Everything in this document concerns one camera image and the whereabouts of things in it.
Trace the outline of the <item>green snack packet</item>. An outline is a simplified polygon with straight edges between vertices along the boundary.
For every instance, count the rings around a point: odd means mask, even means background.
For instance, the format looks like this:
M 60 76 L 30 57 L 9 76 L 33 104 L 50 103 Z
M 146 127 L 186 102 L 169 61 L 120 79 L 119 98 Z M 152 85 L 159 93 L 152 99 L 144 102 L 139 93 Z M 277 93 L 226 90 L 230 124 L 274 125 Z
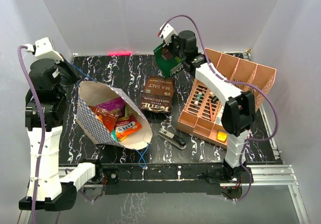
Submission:
M 165 78 L 172 77 L 183 70 L 182 60 L 174 56 L 167 48 L 166 44 L 161 43 L 154 50 L 155 62 Z

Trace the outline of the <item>checkered paper bag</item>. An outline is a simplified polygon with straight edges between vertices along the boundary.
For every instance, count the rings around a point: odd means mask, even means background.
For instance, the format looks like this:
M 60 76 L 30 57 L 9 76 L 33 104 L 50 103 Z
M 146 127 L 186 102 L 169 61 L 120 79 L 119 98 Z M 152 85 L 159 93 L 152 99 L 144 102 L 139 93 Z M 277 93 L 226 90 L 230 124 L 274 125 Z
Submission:
M 136 104 L 120 88 L 96 81 L 88 74 L 78 85 L 76 121 L 94 144 L 135 150 L 138 164 L 147 168 L 144 158 L 152 139 L 151 127 Z

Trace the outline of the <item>purple snack bag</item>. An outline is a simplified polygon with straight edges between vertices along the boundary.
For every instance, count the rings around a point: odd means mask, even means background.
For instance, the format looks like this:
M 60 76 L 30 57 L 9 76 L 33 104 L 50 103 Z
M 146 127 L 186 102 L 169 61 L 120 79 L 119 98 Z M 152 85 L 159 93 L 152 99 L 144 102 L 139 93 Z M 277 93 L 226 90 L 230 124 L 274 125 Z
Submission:
M 105 113 L 123 117 L 125 115 L 125 106 L 125 101 L 121 97 L 117 97 L 104 103 L 98 104 L 96 107 Z

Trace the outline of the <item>orange Doritos bag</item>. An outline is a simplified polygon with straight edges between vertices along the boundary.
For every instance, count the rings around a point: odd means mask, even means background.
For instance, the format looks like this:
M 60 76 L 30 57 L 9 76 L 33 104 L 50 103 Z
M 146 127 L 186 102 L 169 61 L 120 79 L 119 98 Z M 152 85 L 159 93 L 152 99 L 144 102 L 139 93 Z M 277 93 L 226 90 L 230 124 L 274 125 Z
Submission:
M 107 130 L 111 133 L 115 128 L 115 124 L 117 120 L 120 118 L 110 113 L 105 113 L 101 111 L 96 106 L 89 106 L 89 108 L 98 116 L 103 125 L 107 128 Z

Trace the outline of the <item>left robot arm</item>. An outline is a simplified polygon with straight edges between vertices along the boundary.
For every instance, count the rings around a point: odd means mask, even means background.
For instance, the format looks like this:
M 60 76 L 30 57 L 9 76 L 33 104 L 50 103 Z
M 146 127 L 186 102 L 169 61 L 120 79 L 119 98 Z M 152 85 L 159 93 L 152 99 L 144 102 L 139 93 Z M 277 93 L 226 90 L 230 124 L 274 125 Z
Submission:
M 31 175 L 20 210 L 71 209 L 77 192 L 90 180 L 103 179 L 97 159 L 83 159 L 66 175 L 59 176 L 59 143 L 67 109 L 66 87 L 78 77 L 64 60 L 36 60 L 27 74 L 31 89 L 26 95 L 25 125 L 30 140 Z

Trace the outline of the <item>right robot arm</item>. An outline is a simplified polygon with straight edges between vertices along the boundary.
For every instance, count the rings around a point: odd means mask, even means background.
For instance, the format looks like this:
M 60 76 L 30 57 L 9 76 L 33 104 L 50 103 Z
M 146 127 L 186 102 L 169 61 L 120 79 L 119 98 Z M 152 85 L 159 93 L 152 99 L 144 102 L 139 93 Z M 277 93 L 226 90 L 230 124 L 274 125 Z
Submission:
M 255 97 L 244 92 L 219 73 L 205 52 L 200 53 L 193 31 L 161 30 L 158 33 L 164 47 L 182 60 L 184 70 L 201 81 L 223 104 L 221 123 L 227 132 L 227 153 L 220 171 L 212 176 L 235 182 L 246 171 L 244 147 L 255 117 Z

